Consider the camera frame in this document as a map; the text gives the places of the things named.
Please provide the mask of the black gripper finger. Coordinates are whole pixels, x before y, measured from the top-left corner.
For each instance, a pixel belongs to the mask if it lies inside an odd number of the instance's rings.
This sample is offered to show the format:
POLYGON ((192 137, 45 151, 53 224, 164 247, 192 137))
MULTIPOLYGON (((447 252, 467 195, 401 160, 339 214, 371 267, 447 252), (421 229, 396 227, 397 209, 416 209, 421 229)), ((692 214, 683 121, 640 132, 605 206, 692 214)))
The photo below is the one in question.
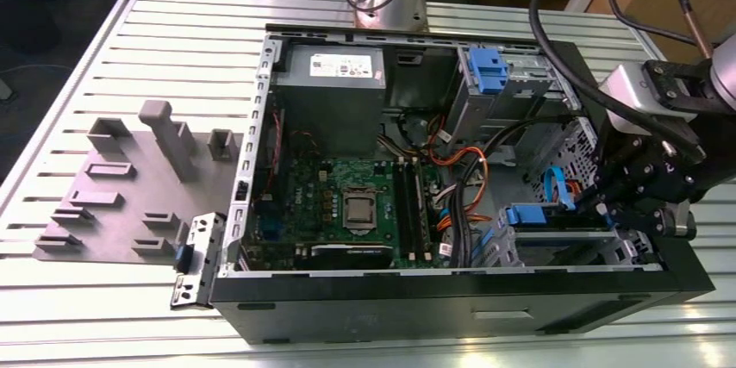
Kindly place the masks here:
POLYGON ((599 137, 592 157, 596 166, 592 184, 575 198, 579 214, 593 215, 603 204, 616 218, 644 216, 647 210, 641 209, 641 196, 636 191, 647 175, 641 164, 644 150, 641 135, 605 133, 599 137))
POLYGON ((609 226, 620 230, 675 239, 695 239, 697 236, 689 200, 680 203, 656 201, 653 207, 644 209, 635 203, 600 199, 600 215, 609 226))

